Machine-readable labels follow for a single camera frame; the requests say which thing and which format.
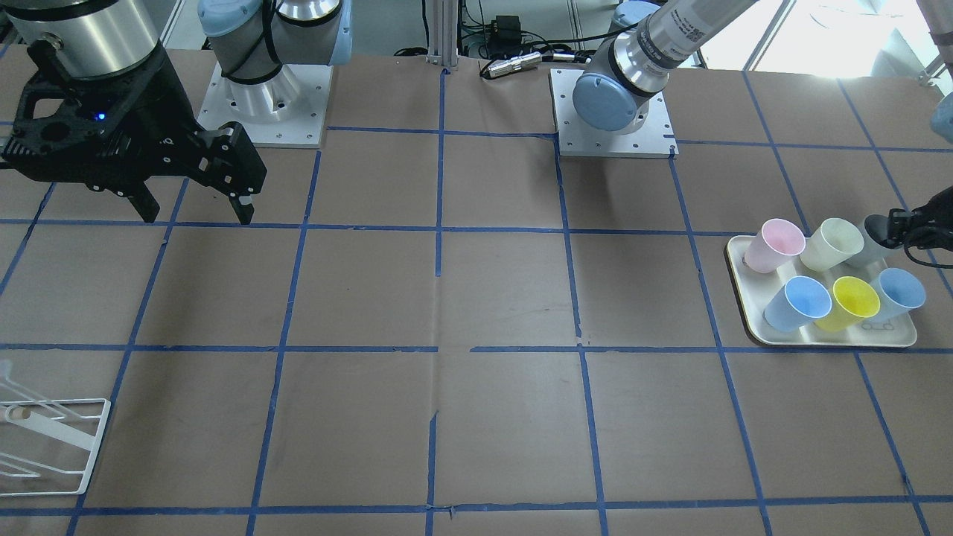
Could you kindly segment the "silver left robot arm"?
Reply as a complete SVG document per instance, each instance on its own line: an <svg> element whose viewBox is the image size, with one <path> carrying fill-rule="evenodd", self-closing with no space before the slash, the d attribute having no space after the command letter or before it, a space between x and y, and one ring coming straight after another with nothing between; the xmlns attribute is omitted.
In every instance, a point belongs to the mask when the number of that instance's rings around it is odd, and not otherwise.
<svg viewBox="0 0 953 536"><path fill-rule="evenodd" d="M589 127L620 133L662 92L680 67L716 34L750 9L750 1L668 1L629 25L616 25L576 79L572 102ZM869 216L861 233L876 249L951 249L951 190L912 210Z"/></svg>

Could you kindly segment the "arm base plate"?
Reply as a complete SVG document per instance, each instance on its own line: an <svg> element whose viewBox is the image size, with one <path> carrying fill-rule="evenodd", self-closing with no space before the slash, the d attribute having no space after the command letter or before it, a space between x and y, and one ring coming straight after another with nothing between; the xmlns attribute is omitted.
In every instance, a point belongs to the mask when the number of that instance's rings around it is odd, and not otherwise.
<svg viewBox="0 0 953 536"><path fill-rule="evenodd" d="M615 78L582 70L550 72L562 156L667 157L678 149L663 94L636 98Z"/></svg>
<svg viewBox="0 0 953 536"><path fill-rule="evenodd" d="M258 148L319 149L333 74L331 66L285 65L271 80L243 85L215 65L197 121L210 131L236 121Z"/></svg>

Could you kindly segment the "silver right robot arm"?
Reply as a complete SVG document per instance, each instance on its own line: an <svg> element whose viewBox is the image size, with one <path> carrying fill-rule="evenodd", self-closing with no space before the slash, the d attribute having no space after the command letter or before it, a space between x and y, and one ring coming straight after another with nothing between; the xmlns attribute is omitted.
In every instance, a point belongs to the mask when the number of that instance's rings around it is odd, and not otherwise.
<svg viewBox="0 0 953 536"><path fill-rule="evenodd" d="M325 82L306 88L317 68L353 54L351 2L201 1L197 15L217 57L207 101L228 109L218 124L193 113L159 31L142 1L4 1L37 68L24 85L4 166L28 179L74 183L126 198L143 221L160 206L155 176L184 176L227 197L239 223L267 167L258 153L273 131L289 144L321 136Z"/></svg>

